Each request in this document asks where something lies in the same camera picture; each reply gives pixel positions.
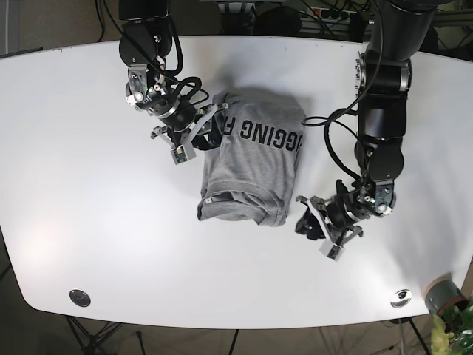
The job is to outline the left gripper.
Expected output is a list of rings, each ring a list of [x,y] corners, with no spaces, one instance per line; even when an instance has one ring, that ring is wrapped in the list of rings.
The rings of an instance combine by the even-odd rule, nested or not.
[[[322,254],[334,261],[340,259],[349,241],[363,237],[360,222],[391,214],[396,203],[391,176],[381,180],[373,180],[366,174],[351,177],[354,179],[351,189],[338,179],[336,193],[328,199],[296,197],[296,202],[306,206],[306,211],[296,223],[295,233],[309,240],[325,239]]]

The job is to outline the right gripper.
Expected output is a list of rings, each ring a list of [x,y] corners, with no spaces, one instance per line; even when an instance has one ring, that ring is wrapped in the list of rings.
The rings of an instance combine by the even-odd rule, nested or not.
[[[170,146],[177,165],[195,158],[197,150],[217,148],[222,141],[216,119],[222,106],[210,104],[197,108],[190,100],[198,89],[193,86],[183,95],[182,88],[182,85],[169,89],[154,85],[133,91],[133,105],[162,122],[153,128],[151,138],[161,138]]]

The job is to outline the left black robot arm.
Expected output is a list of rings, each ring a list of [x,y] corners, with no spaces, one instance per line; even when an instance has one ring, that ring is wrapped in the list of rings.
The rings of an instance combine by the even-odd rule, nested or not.
[[[374,1],[375,20],[366,50],[356,61],[357,97],[327,117],[302,121],[324,129],[324,143],[333,162],[353,178],[348,189],[336,181],[336,193],[297,200],[307,210],[296,233],[322,240],[321,252],[340,258],[345,245],[364,231],[359,222],[384,217],[395,206],[395,179],[404,168],[401,151],[406,133],[406,103],[412,84],[411,57],[419,51],[441,1]],[[330,127],[344,115],[356,116],[354,153],[359,172],[347,168],[330,142]]]

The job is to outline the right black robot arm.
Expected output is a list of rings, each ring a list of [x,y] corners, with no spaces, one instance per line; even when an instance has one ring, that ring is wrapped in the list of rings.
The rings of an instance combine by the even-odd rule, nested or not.
[[[178,79],[183,70],[183,51],[167,1],[120,1],[119,54],[128,67],[126,102],[140,112],[156,117],[152,138],[170,146],[176,164],[185,163],[218,146],[220,134],[215,114],[225,104],[193,102],[204,93],[200,78]]]

